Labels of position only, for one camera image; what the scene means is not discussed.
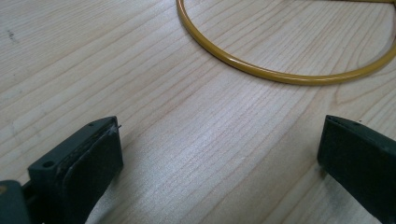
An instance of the yellow cable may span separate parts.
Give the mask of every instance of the yellow cable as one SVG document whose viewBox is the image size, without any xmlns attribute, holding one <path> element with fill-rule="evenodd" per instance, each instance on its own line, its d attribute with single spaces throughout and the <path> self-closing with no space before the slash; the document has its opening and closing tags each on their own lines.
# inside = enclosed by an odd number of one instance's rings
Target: yellow cable
<svg viewBox="0 0 396 224">
<path fill-rule="evenodd" d="M 394 0 L 355 0 L 355 1 L 395 3 Z M 328 85 L 328 84 L 345 82 L 359 77 L 365 77 L 372 74 L 375 71 L 378 71 L 379 69 L 387 65 L 390 61 L 392 61 L 392 59 L 396 56 L 396 43 L 393 42 L 391 48 L 381 58 L 362 68 L 350 72 L 328 75 L 328 76 L 301 76 L 301 75 L 277 72 L 277 71 L 261 68 L 254 64 L 242 61 L 234 57 L 233 55 L 225 52 L 224 50 L 218 48 L 213 43 L 211 43 L 198 31 L 198 29 L 194 26 L 194 24 L 190 20 L 186 12 L 186 8 L 184 7 L 184 0 L 177 0 L 177 12 L 180 19 L 184 23 L 187 31 L 192 35 L 192 37 L 202 47 L 204 47 L 204 49 L 209 51 L 215 57 L 243 72 L 249 73 L 256 77 L 262 77 L 273 81 L 284 82 L 289 84 L 298 84 L 298 85 Z"/>
</svg>

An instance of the yellow wire loop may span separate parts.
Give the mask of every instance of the yellow wire loop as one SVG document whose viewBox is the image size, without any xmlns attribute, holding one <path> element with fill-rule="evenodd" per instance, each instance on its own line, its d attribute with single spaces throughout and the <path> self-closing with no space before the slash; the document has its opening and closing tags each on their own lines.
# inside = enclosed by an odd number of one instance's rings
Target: yellow wire loop
<svg viewBox="0 0 396 224">
<path fill-rule="evenodd" d="M 394 0 L 361 0 L 361 2 L 394 3 Z M 378 60 L 353 71 L 328 76 L 301 76 L 277 72 L 242 61 L 211 43 L 201 34 L 201 32 L 198 31 L 198 29 L 190 20 L 186 8 L 184 7 L 184 0 L 177 0 L 177 12 L 187 31 L 208 52 L 234 68 L 237 68 L 255 77 L 262 77 L 273 81 L 297 85 L 329 85 L 345 82 L 357 79 L 359 77 L 371 75 L 373 72 L 378 71 L 390 63 L 396 56 L 396 43 L 393 42 L 388 52 L 386 52 Z"/>
</svg>

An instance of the light wooden surface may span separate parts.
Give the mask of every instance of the light wooden surface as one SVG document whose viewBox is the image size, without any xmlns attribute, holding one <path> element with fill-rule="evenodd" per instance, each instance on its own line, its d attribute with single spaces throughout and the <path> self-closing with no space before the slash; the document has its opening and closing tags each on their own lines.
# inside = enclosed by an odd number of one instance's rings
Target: light wooden surface
<svg viewBox="0 0 396 224">
<path fill-rule="evenodd" d="M 387 4 L 186 0 L 197 27 L 267 68 L 330 74 L 393 39 Z M 125 167 L 89 223 L 377 223 L 316 156 L 325 115 L 396 139 L 396 62 L 291 86 L 241 73 L 186 33 L 174 0 L 0 2 L 0 179 L 116 115 Z"/>
</svg>

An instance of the wooden table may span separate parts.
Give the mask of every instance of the wooden table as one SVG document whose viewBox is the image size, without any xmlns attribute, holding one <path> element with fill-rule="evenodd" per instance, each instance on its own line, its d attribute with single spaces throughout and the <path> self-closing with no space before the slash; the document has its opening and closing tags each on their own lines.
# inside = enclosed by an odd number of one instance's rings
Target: wooden table
<svg viewBox="0 0 396 224">
<path fill-rule="evenodd" d="M 298 74 L 360 67 L 393 40 L 388 4 L 186 0 L 226 51 Z M 115 115 L 125 166 L 88 223 L 377 223 L 316 161 L 325 115 L 396 139 L 396 62 L 293 86 L 212 57 L 174 0 L 0 2 L 0 179 Z"/>
</svg>

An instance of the black clamp jaw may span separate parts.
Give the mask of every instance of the black clamp jaw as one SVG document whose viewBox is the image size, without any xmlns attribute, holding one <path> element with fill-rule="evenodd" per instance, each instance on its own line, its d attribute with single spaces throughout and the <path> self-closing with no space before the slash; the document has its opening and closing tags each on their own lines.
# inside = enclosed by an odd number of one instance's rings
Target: black clamp jaw
<svg viewBox="0 0 396 224">
<path fill-rule="evenodd" d="M 122 166 L 117 118 L 91 122 L 30 165 L 23 187 L 0 181 L 0 223 L 85 223 Z"/>
<path fill-rule="evenodd" d="M 382 223 L 396 223 L 396 142 L 357 122 L 327 116 L 318 162 Z"/>
</svg>

